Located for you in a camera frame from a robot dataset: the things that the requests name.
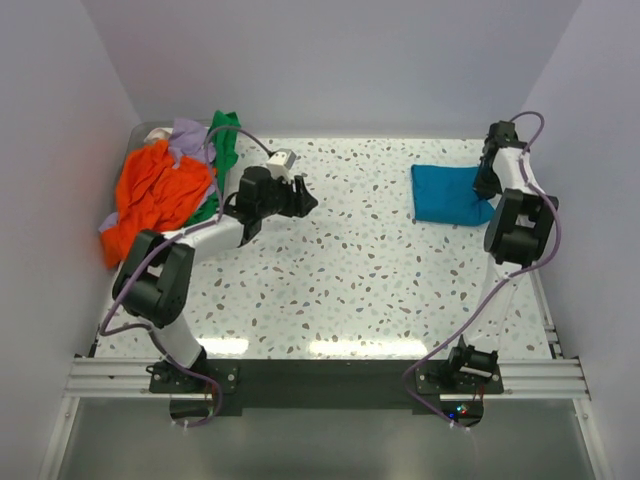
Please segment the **blue t shirt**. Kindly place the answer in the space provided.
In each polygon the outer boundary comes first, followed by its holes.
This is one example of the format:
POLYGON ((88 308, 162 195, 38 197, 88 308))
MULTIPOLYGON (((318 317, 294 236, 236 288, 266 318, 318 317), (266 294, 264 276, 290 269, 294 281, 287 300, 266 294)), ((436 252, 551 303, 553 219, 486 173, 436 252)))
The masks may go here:
POLYGON ((473 189, 477 167, 412 165, 415 219, 422 222, 477 227, 489 222, 494 208, 473 189))

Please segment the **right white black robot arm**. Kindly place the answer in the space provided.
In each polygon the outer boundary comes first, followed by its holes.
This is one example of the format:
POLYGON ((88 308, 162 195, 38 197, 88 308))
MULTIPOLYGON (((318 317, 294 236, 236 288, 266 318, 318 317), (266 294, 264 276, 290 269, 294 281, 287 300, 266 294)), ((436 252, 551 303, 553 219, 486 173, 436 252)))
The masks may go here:
POLYGON ((513 119, 492 124, 484 141, 473 188, 480 198, 498 202, 484 236, 488 264, 481 298, 443 368, 448 386, 459 393, 499 379, 511 301, 522 276, 543 256, 556 225, 559 201, 537 182, 530 149, 530 142, 519 139, 513 119))

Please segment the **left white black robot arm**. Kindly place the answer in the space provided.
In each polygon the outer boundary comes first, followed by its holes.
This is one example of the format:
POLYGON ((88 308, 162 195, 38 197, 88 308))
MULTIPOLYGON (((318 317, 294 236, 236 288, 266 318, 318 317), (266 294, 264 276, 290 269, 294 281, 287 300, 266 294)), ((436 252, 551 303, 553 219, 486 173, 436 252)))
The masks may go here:
POLYGON ((268 217, 303 218, 318 205, 302 176, 276 179, 265 167, 246 168, 220 217, 174 234, 136 235, 113 284, 113 304, 100 334, 145 330, 174 366, 173 382, 185 392, 200 390, 207 380, 207 354, 183 315, 193 266, 246 245, 268 217))

